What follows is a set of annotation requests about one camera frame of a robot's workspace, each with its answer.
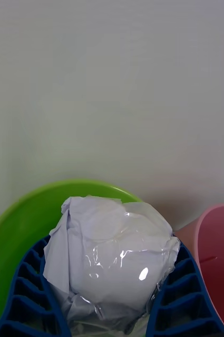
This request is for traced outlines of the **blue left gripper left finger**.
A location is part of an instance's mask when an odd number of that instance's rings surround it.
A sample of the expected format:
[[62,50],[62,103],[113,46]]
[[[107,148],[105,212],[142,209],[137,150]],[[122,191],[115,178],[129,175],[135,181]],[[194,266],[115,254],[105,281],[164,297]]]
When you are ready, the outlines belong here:
[[54,293],[43,276],[44,248],[50,236],[36,242],[24,255],[12,278],[0,336],[71,336]]

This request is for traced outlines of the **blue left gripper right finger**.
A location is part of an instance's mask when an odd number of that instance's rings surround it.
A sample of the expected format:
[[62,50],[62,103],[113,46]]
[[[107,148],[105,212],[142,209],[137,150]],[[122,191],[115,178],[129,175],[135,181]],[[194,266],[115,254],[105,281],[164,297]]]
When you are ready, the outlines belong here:
[[174,270],[154,299],[146,336],[209,336],[224,333],[199,268],[181,243]]

